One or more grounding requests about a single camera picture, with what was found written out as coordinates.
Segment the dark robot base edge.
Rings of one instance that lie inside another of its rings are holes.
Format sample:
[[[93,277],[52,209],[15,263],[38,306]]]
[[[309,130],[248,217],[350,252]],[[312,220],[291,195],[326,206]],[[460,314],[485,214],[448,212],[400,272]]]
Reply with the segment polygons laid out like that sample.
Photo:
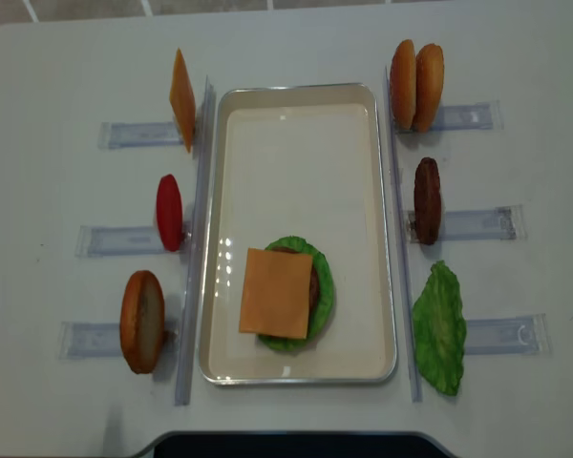
[[[385,432],[199,432],[168,436],[152,457],[451,457],[420,435]]]

